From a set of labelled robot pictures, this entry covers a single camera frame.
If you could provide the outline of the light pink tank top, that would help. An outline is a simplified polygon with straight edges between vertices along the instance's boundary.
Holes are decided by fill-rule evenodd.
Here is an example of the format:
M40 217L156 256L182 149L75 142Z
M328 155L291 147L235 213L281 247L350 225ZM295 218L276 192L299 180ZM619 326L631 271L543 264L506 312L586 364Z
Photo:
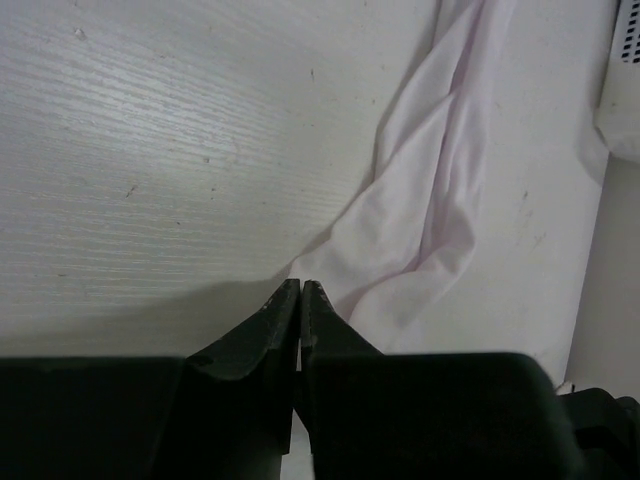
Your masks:
M495 72L511 1L445 1L430 50L376 138L374 175L290 276L322 284L337 313L391 353L419 351L428 308L477 241Z

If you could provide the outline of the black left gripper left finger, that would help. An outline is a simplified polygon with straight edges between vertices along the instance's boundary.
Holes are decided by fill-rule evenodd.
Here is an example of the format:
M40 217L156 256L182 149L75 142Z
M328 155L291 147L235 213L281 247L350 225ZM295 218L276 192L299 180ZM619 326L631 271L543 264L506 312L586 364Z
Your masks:
M185 360L164 432L167 479L277 479L289 451L300 283Z

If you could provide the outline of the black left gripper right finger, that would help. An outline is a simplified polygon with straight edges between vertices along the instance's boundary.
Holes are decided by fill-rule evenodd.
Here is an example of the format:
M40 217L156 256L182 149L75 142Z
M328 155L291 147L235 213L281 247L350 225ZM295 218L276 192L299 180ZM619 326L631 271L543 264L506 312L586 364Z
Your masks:
M570 423L517 353L385 355L308 281L304 423L319 479L566 479Z

